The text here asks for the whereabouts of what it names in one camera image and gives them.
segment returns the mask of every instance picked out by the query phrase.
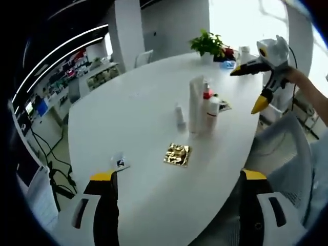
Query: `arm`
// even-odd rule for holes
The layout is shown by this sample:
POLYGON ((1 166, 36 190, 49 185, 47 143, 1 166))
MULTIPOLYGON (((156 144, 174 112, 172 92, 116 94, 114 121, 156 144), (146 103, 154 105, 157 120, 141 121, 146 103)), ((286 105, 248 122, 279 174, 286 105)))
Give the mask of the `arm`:
POLYGON ((314 87, 312 82, 297 69, 291 68, 287 73, 286 78, 298 86, 305 98, 312 104, 315 111, 328 127, 328 98, 321 94, 314 87))

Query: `green plant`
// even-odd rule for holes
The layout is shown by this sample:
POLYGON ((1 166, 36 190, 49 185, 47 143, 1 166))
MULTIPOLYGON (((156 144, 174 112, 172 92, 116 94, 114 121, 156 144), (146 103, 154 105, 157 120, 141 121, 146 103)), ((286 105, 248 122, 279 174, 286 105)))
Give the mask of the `green plant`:
POLYGON ((191 49, 197 51, 200 56, 203 56, 206 52, 218 57, 224 57, 222 48, 222 41, 220 35, 215 35, 211 32, 201 29, 201 36, 196 37, 189 41, 191 49))

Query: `white flower pot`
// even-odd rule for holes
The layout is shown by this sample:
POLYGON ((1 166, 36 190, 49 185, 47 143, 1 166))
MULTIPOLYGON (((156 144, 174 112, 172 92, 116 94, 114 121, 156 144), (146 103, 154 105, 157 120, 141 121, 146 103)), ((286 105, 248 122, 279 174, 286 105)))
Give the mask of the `white flower pot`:
POLYGON ((210 65, 213 63, 214 55, 206 52, 203 56, 200 57, 200 59, 203 65, 210 65))

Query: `white oval table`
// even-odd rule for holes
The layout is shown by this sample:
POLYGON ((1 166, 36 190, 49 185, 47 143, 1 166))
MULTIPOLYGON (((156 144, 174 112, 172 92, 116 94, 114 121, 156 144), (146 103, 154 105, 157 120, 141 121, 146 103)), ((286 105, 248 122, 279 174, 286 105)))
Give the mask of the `white oval table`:
POLYGON ((163 59, 125 73, 78 101, 69 115, 69 151, 77 187, 109 169, 123 151, 131 167, 118 173, 120 245, 188 245, 229 197, 258 123, 251 109, 261 75, 230 77, 197 54, 163 59), (189 137, 176 127, 174 105, 188 120, 189 81, 198 75, 229 101, 211 138, 189 137), (163 162, 169 144, 192 148, 187 168, 163 162))

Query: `blue object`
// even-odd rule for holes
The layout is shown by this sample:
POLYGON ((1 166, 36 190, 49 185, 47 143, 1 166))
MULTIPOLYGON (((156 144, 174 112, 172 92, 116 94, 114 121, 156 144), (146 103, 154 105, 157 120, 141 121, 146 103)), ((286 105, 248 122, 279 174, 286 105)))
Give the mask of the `blue object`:
POLYGON ((220 67, 224 68, 224 69, 234 69, 235 61, 234 60, 225 60, 224 62, 221 63, 220 67))
POLYGON ((43 116, 46 113, 47 109, 48 109, 48 106, 47 106, 45 100, 42 99, 40 104, 36 107, 36 110, 37 110, 38 114, 40 116, 43 116))

